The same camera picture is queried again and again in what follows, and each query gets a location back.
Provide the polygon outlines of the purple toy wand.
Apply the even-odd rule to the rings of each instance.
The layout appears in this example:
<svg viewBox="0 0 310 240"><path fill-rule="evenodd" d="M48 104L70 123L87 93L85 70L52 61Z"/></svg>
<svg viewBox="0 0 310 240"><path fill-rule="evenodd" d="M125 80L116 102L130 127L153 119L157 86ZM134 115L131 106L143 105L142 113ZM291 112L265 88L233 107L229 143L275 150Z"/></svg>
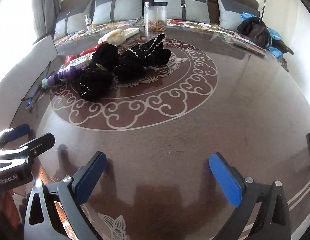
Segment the purple toy wand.
<svg viewBox="0 0 310 240"><path fill-rule="evenodd" d="M42 79L41 87L43 89L47 89L48 87L58 85L65 80L73 80L75 77L79 76L82 71L83 68L70 66L69 68L64 69L56 74L52 74L47 79Z"/></svg>

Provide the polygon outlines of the black beaded velvet scrunchie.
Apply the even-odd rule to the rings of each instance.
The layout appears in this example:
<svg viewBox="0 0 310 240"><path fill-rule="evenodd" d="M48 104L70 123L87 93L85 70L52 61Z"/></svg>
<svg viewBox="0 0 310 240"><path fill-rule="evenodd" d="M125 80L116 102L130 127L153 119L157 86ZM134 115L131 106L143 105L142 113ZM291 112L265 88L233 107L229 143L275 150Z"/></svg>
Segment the black beaded velvet scrunchie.
<svg viewBox="0 0 310 240"><path fill-rule="evenodd" d="M72 86L83 100L96 102L109 92L113 79L110 72L91 64L82 69L72 81Z"/></svg>

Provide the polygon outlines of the white blue ointment box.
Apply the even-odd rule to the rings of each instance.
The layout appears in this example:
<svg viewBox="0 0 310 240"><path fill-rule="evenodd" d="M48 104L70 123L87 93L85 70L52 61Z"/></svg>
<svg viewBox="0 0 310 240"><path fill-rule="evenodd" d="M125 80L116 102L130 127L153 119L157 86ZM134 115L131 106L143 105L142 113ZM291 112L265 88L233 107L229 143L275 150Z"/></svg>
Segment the white blue ointment box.
<svg viewBox="0 0 310 240"><path fill-rule="evenodd" d="M67 64L62 65L62 67L60 67L58 73L69 69L71 66L74 66L76 68L86 68L88 65L91 64L91 62L92 62L92 57L87 54L87 55L84 55L84 56L79 57L77 59L74 59Z"/></svg>

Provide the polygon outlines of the red candy packet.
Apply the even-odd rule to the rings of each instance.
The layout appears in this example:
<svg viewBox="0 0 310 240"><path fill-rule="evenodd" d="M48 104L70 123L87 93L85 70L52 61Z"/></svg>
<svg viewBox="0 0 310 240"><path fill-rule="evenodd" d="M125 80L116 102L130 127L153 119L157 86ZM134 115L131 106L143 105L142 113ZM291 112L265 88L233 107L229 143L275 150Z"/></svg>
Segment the red candy packet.
<svg viewBox="0 0 310 240"><path fill-rule="evenodd" d="M95 45L94 47L89 48L89 49L87 49L85 51L82 51L80 54L77 54L77 55L67 55L66 58L65 58L64 64L68 64L70 61L72 61L72 60L74 60L74 59L76 59L78 57L81 57L81 56L87 55L89 53L95 52L104 43L105 42L99 43L99 44Z"/></svg>

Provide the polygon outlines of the black trimmed velvet scrunchie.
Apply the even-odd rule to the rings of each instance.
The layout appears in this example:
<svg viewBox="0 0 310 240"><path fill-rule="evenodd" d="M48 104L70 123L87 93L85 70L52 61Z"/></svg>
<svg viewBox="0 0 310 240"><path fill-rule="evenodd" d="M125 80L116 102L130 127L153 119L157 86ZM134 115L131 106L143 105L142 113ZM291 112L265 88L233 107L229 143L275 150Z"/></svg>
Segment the black trimmed velvet scrunchie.
<svg viewBox="0 0 310 240"><path fill-rule="evenodd" d="M171 57L171 50L164 48L165 38L165 34L160 33L150 41L137 43L124 51L113 70L117 80L120 83L132 82L143 78L150 67L165 66Z"/></svg>

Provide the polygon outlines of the eyeglasses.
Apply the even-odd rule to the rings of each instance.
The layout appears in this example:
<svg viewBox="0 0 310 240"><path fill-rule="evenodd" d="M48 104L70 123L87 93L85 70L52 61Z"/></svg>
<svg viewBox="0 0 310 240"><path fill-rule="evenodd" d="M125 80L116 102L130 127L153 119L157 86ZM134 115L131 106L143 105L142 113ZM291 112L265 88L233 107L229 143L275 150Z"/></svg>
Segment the eyeglasses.
<svg viewBox="0 0 310 240"><path fill-rule="evenodd" d="M32 111L35 104L38 102L39 98L44 94L45 90L47 89L46 83L47 83L51 63L52 63L51 61L48 62L47 72L46 72L44 78L42 79L42 81L40 82L40 84L38 85L35 92L31 96L25 96L24 98L21 99L21 102L24 102L24 101L27 102L26 110L28 110L29 112Z"/></svg>

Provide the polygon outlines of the white storage box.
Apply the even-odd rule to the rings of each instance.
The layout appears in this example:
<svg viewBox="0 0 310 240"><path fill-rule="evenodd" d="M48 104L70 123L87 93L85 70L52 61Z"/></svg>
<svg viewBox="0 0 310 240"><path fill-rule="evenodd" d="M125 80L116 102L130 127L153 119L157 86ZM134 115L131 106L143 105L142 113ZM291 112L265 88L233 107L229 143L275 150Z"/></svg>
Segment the white storage box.
<svg viewBox="0 0 310 240"><path fill-rule="evenodd" d="M3 77L0 81L0 129L9 128L22 98L57 56L53 38L48 35Z"/></svg>

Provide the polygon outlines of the grey cushion far left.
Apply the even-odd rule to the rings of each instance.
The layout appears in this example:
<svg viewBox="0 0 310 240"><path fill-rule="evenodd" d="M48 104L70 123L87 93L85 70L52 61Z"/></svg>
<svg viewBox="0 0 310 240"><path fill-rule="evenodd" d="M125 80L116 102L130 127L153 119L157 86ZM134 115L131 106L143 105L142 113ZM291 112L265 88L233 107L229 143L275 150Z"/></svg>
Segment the grey cushion far left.
<svg viewBox="0 0 310 240"><path fill-rule="evenodd" d="M55 25L54 40L59 40L69 34L86 29L86 15L92 17L93 1L87 0L61 11Z"/></svg>

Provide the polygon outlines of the grey cushion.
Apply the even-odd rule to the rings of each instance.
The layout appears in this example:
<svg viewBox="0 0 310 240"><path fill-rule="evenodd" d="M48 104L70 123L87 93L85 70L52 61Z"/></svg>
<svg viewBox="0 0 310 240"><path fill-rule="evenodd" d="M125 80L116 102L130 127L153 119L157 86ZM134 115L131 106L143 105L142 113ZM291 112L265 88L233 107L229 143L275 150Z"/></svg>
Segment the grey cushion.
<svg viewBox="0 0 310 240"><path fill-rule="evenodd" d="M92 24L136 20L143 16L143 0L95 0Z"/></svg>
<svg viewBox="0 0 310 240"><path fill-rule="evenodd" d="M219 26L232 30L238 31L238 26L243 22L241 14L243 12L252 14L255 17L259 17L260 12L249 6L236 2L234 0L217 0L218 8L220 12Z"/></svg>
<svg viewBox="0 0 310 240"><path fill-rule="evenodd" d="M86 29L86 15L92 17L93 1L87 0L61 11L55 25L54 40L59 40L69 34Z"/></svg>
<svg viewBox="0 0 310 240"><path fill-rule="evenodd" d="M210 23L208 0L154 0L167 2L167 17L175 20Z"/></svg>

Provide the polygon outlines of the white spray bottle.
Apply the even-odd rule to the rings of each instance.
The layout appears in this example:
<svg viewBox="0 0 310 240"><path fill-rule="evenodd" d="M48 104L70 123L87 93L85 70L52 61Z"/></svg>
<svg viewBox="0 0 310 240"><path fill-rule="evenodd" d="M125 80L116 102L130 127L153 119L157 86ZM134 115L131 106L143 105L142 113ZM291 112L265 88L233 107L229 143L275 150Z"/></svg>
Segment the white spray bottle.
<svg viewBox="0 0 310 240"><path fill-rule="evenodd" d="M90 31L90 30L92 30L92 22L91 22L91 19L90 19L90 16L89 16L89 14L86 14L86 16L85 16L86 18L85 18L85 22L86 22L86 27L87 27L87 30L88 31Z"/></svg>

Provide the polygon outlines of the grey curtain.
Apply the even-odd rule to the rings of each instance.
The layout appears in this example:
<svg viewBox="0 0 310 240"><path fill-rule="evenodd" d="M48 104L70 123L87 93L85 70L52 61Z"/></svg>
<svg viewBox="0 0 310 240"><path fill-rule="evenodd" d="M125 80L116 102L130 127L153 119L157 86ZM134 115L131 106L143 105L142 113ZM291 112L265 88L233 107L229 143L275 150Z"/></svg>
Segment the grey curtain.
<svg viewBox="0 0 310 240"><path fill-rule="evenodd" d="M32 10L37 38L53 35L60 12L60 0L32 0Z"/></svg>

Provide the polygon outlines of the white remote control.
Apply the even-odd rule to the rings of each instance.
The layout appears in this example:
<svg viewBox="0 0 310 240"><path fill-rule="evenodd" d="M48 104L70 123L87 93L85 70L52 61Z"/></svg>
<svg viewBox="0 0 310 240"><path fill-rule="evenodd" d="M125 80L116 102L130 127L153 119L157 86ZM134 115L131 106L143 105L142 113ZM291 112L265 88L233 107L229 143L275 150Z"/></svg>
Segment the white remote control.
<svg viewBox="0 0 310 240"><path fill-rule="evenodd" d="M128 28L128 29L124 30L124 33L125 33L126 38L130 38L130 37L138 34L139 31L140 31L139 28Z"/></svg>

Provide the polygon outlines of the clear plastic jar black lid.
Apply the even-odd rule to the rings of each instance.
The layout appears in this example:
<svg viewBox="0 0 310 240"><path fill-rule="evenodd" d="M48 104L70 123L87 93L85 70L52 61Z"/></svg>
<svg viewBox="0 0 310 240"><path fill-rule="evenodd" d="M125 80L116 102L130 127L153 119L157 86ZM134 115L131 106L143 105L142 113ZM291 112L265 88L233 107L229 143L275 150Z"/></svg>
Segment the clear plastic jar black lid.
<svg viewBox="0 0 310 240"><path fill-rule="evenodd" d="M167 2L144 2L145 30L150 32L166 31Z"/></svg>

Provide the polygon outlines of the dark handbag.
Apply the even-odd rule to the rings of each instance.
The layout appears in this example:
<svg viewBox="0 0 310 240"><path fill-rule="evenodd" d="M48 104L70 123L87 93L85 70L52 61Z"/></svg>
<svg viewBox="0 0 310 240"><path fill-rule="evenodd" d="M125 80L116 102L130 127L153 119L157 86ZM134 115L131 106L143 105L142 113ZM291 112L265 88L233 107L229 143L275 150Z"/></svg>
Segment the dark handbag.
<svg viewBox="0 0 310 240"><path fill-rule="evenodd" d="M237 28L241 35L246 36L254 44L267 48L271 42L268 27L258 17L250 17L244 20Z"/></svg>

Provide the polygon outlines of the grey cushion far right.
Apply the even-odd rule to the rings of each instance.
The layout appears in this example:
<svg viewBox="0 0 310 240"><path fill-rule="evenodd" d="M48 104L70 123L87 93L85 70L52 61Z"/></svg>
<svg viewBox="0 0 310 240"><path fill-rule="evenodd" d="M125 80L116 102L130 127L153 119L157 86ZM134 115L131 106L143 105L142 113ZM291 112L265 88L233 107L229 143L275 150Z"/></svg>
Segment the grey cushion far right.
<svg viewBox="0 0 310 240"><path fill-rule="evenodd" d="M217 0L218 8L220 12L219 26L232 30L238 31L238 26L243 22L241 14L243 12L252 14L255 17L259 17L260 12L249 6L236 2L234 0Z"/></svg>

